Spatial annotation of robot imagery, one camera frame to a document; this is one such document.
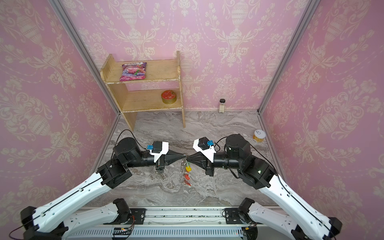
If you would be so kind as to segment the aluminium corner post left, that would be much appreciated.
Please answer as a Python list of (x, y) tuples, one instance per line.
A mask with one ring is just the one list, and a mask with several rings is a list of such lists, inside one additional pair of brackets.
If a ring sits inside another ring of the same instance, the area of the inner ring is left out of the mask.
[(104, 84), (104, 82), (101, 78), (101, 75), (100, 75), (100, 71), (98, 70), (96, 64), (94, 63), (92, 56), (90, 55), (89, 51), (87, 50), (86, 45), (83, 43), (79, 32), (77, 31), (75, 25), (73, 24), (70, 16), (68, 15), (68, 13), (64, 7), (64, 4), (61, 1), (57, 1), (57, 0), (49, 0), (48, 2), (50, 3), (50, 5), (53, 8), (58, 19), (60, 20), (63, 27), (65, 28), (67, 34), (69, 35), (70, 39), (72, 40), (73, 44), (75, 45), (76, 49), (78, 50), (79, 54), (81, 55), (83, 61), (87, 65), (91, 75), (94, 77), (99, 88), (103, 92), (106, 100), (109, 102), (109, 104), (113, 108), (114, 112), (117, 115), (120, 115), (120, 111), (117, 107), (117, 104), (113, 100), (113, 98), (112, 98), (111, 94), (109, 93), (106, 85)]

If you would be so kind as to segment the red gold round tin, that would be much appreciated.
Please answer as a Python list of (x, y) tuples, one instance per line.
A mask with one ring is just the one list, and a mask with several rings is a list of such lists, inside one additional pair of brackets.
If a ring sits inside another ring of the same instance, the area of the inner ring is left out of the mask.
[(162, 102), (166, 105), (172, 105), (177, 101), (177, 94), (173, 90), (166, 90), (161, 94)]

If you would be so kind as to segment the aluminium corner post right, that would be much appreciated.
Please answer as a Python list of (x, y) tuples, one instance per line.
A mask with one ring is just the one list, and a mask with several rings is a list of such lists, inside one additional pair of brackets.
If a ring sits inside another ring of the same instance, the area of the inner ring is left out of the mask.
[(314, 15), (320, 2), (321, 2), (320, 0), (308, 1), (306, 8), (303, 12), (303, 15), (301, 16), (300, 21), (293, 32), (292, 38), (291, 38), (291, 40), (287, 46), (285, 53), (283, 54), (283, 57), (282, 57), (279, 65), (278, 65), (278, 68), (277, 68), (277, 70), (276, 70), (276, 72), (275, 72), (275, 74), (271, 80), (269, 87), (267, 88), (265, 96), (261, 102), (259, 109), (258, 109), (258, 113), (260, 116), (266, 110), (267, 104), (268, 104), (270, 98), (272, 97), (276, 86), (278, 85), (279, 79), (283, 75), (291, 57), (295, 53), (295, 50), (296, 50), (304, 32), (305, 32), (305, 30), (307, 29), (307, 26), (308, 26), (309, 22), (311, 21), (311, 19), (312, 19), (312, 17), (313, 17), (313, 15)]

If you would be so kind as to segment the aluminium corner post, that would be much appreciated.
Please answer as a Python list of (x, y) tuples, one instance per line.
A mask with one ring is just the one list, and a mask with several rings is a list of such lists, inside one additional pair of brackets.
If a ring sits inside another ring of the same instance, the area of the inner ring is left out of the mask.
[(92, 56), (90, 55), (89, 51), (87, 50), (86, 45), (83, 43), (79, 32), (77, 31), (75, 25), (73, 24), (70, 16), (68, 15), (68, 13), (64, 7), (64, 4), (61, 1), (57, 1), (57, 0), (49, 0), (48, 2), (50, 3), (50, 5), (53, 8), (58, 19), (60, 20), (63, 27), (65, 28), (67, 34), (69, 35), (70, 39), (72, 40), (73, 44), (75, 45), (76, 49), (78, 50), (79, 54), (81, 55), (83, 61), (87, 65), (91, 75), (94, 77), (99, 88), (103, 92), (106, 100), (109, 102), (109, 104), (113, 108), (114, 112), (117, 115), (120, 115), (120, 111), (117, 107), (117, 104), (113, 100), (113, 98), (112, 98), (111, 94), (109, 93), (106, 85), (104, 84), (104, 82), (101, 78), (101, 75), (100, 75), (100, 71), (98, 70), (96, 64), (94, 63)]
[(283, 57), (282, 57), (279, 65), (278, 65), (278, 68), (277, 68), (277, 70), (276, 70), (276, 72), (275, 72), (275, 74), (271, 80), (269, 87), (267, 88), (265, 96), (261, 102), (259, 109), (258, 109), (258, 113), (260, 116), (266, 110), (267, 104), (268, 104), (270, 98), (272, 97), (276, 86), (278, 85), (279, 79), (283, 75), (291, 57), (295, 53), (295, 50), (296, 50), (304, 32), (305, 32), (305, 30), (307, 29), (307, 26), (308, 26), (309, 22), (311, 21), (311, 19), (312, 19), (312, 17), (313, 17), (313, 15), (314, 15), (320, 2), (321, 2), (320, 0), (308, 1), (306, 8), (303, 12), (303, 15), (301, 16), (300, 21), (293, 32), (292, 38), (291, 38), (291, 40), (287, 46), (285, 53), (283, 54)]

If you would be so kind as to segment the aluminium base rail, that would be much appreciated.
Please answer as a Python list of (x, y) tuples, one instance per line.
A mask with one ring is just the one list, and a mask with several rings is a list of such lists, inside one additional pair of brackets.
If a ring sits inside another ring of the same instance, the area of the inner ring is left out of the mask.
[(135, 224), (165, 227), (245, 226), (236, 206), (179, 206), (130, 208)]

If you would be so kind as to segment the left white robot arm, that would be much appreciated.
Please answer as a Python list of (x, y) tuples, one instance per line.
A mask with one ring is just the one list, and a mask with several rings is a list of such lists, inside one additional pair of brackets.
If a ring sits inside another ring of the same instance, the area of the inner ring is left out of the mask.
[(165, 166), (185, 157), (186, 154), (170, 150), (167, 142), (155, 141), (143, 148), (134, 136), (121, 139), (114, 146), (111, 159), (78, 186), (46, 205), (21, 211), (23, 239), (63, 240), (100, 224), (133, 225), (135, 216), (124, 199), (81, 214), (77, 210), (128, 180), (133, 175), (131, 168), (154, 166), (158, 173), (163, 173)]

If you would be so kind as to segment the wooden two-tier shelf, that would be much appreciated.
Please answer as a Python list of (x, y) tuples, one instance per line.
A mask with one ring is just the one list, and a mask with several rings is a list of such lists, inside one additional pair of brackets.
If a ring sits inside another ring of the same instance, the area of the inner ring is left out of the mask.
[[(139, 112), (168, 110), (180, 110), (182, 112), (183, 127), (186, 127), (180, 51), (176, 51), (175, 59), (147, 61), (147, 75), (143, 80), (121, 82), (122, 65), (125, 63), (117, 62), (114, 56), (109, 54), (100, 69), (100, 75), (130, 130), (134, 130)], [(161, 97), (163, 93), (161, 89), (130, 91), (127, 87), (127, 84), (131, 83), (150, 84), (161, 82), (177, 82), (179, 84), (176, 89), (172, 89), (176, 93), (175, 103), (165, 104)]]

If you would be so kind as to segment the pink snack bag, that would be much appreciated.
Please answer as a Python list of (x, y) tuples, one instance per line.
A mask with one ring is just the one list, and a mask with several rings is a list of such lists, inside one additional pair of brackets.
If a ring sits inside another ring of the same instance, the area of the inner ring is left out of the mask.
[(127, 63), (122, 65), (120, 82), (143, 80), (146, 78), (146, 62)]

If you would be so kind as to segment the spice jar black lid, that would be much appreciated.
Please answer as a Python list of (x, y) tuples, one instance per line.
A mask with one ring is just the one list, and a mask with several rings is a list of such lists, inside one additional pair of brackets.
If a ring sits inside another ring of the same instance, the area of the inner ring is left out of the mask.
[(225, 99), (220, 99), (220, 105), (219, 105), (219, 113), (224, 113), (225, 112)]

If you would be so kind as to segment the orange fruit can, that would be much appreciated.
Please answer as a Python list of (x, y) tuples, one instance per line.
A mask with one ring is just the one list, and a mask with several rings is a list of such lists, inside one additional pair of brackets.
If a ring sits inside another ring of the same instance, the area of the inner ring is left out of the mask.
[(266, 136), (267, 134), (265, 131), (255, 130), (253, 134), (253, 139), (258, 143), (262, 143), (265, 140)]

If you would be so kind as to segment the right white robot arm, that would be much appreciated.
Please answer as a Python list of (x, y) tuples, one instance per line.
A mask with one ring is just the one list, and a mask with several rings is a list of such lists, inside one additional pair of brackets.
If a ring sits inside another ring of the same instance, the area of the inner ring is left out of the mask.
[(252, 154), (253, 146), (243, 136), (232, 134), (225, 139), (225, 149), (219, 152), (206, 137), (194, 140), (196, 153), (188, 156), (187, 162), (204, 169), (210, 177), (216, 168), (237, 170), (239, 179), (286, 212), (274, 212), (246, 198), (238, 207), (243, 222), (261, 223), (291, 240), (332, 240), (341, 233), (343, 224), (338, 218), (323, 215), (301, 198), (268, 160)]

